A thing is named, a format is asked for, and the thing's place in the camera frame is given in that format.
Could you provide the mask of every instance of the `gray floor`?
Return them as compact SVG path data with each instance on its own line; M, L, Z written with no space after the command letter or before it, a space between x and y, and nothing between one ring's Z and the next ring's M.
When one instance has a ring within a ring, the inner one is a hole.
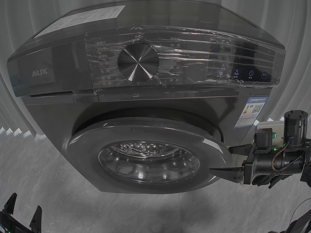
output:
M281 231L311 188L291 176L271 190L218 181L180 194L110 194L96 190L47 138L0 134L0 207L17 193L14 217L28 226L42 207L42 232ZM296 211L297 219L311 201Z

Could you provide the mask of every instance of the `control panel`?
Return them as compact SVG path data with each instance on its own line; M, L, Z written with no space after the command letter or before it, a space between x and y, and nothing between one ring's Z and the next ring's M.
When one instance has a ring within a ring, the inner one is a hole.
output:
M95 89L188 84L269 87L275 81L277 49L198 30L131 29L86 39L86 50Z

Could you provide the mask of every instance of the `washing machine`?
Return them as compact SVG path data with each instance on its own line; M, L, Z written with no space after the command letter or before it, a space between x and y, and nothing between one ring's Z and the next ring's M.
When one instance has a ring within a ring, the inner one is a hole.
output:
M131 0L74 10L8 59L15 95L97 189L169 194L231 167L285 49L217 4Z

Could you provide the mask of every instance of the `curtain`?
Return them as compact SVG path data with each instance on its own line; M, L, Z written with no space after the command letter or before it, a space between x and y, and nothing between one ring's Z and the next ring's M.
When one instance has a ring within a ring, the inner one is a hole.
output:
M43 134L12 91L8 57L29 37L73 9L121 0L0 0L0 128ZM286 48L281 81L273 88L259 121L279 120L284 112L311 113L310 0L195 0L221 4L259 25Z

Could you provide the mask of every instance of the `rotary knob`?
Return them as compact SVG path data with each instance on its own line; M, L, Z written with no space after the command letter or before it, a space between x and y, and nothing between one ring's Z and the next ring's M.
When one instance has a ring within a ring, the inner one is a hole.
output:
M158 71L159 57L148 44L133 43L120 52L118 67L124 78L133 82L144 82Z

